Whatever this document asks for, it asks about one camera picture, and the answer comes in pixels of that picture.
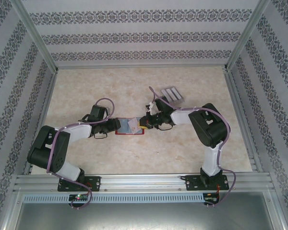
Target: patterned wallpaper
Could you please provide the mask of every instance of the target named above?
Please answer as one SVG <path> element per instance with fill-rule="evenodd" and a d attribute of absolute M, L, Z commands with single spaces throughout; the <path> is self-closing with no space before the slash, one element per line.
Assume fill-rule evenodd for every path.
<path fill-rule="evenodd" d="M 231 71 L 288 222 L 288 0 L 269 3 Z"/>
<path fill-rule="evenodd" d="M 59 67 L 226 64 L 258 0 L 24 0 Z"/>
<path fill-rule="evenodd" d="M 22 174 L 52 74 L 8 0 L 0 0 L 0 220 Z"/>

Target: marble floor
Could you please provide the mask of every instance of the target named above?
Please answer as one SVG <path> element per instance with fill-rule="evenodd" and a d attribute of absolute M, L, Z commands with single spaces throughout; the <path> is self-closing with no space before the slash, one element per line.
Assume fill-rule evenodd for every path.
<path fill-rule="evenodd" d="M 142 117 L 153 95 L 176 86 L 185 102 L 179 107 L 212 103 L 227 119 L 231 134 L 221 165 L 252 171 L 221 67 L 74 69 L 59 70 L 45 125 L 61 127 L 89 114 L 102 97 L 115 103 L 114 117 Z M 111 107 L 107 101 L 100 105 Z M 204 146 L 193 126 L 170 131 L 146 130 L 144 135 L 115 135 L 72 143 L 66 159 L 89 174 L 196 173 L 204 161 Z M 45 174 L 36 166 L 32 174 Z"/>

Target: white card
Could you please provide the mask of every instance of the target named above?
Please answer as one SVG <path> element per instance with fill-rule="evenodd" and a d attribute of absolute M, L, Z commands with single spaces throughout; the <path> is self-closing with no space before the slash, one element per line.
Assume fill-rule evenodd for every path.
<path fill-rule="evenodd" d="M 131 129 L 132 134 L 136 134 L 137 132 L 139 132 L 141 130 L 140 127 L 138 127 L 138 119 L 136 119 L 136 117 L 130 121 L 128 121 L 128 125 Z"/>

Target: enclosure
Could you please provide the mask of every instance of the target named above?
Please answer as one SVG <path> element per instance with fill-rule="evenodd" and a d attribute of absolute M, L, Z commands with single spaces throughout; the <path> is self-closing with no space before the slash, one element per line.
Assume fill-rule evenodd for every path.
<path fill-rule="evenodd" d="M 103 97 L 115 117 L 142 117 L 149 86 L 225 117 L 231 194 L 207 209 L 203 191 L 187 191 L 180 177 L 199 174 L 204 149 L 179 125 L 72 143 L 67 160 L 101 181 L 90 206 L 70 210 L 75 193 L 26 160 L 40 128 Z M 0 229 L 115 225 L 288 229 L 288 0 L 0 0 Z"/>

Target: aluminum frame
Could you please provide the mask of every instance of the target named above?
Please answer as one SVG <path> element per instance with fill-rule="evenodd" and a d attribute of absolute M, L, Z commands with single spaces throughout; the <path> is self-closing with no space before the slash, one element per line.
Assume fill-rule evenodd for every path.
<path fill-rule="evenodd" d="M 228 177 L 229 186 L 232 185 L 233 175 L 225 173 Z M 187 191 L 185 181 L 180 174 L 107 174 L 89 175 L 100 176 L 100 191 L 94 194 L 190 194 L 210 193 L 207 191 Z M 13 188 L 12 197 L 1 230 L 14 230 L 21 213 L 24 197 L 27 194 L 57 195 L 76 194 L 77 192 L 58 192 L 59 179 L 51 175 L 18 175 Z M 287 230 L 279 200 L 277 198 L 274 184 L 268 172 L 238 172 L 237 181 L 232 190 L 238 192 L 262 192 L 274 229 Z"/>

